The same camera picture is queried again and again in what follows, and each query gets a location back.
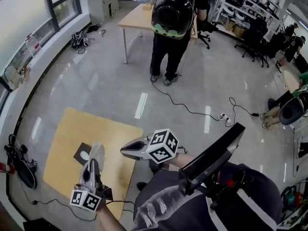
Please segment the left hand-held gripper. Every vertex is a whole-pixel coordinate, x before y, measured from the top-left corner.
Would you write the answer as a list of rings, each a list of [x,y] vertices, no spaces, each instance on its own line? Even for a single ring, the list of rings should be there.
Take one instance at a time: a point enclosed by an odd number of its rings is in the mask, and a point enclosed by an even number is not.
[[[81,183],[89,182],[90,186],[96,186],[99,182],[99,165],[96,160],[88,161],[81,171]],[[69,204],[87,211],[96,211],[101,200],[113,200],[112,189],[102,185],[99,188],[90,189],[86,186],[75,185],[71,192]]]

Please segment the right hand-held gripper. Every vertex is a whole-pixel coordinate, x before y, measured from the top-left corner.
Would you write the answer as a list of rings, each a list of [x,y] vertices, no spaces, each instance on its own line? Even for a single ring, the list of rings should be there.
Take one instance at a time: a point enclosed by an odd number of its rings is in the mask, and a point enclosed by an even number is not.
[[[179,145],[178,138],[169,129],[155,130],[151,138],[137,138],[125,144],[120,152],[124,157],[133,160],[144,160],[144,155],[148,156],[150,169],[153,174],[160,170],[169,170],[166,161],[174,158],[178,149],[182,149],[185,154],[185,147]]]

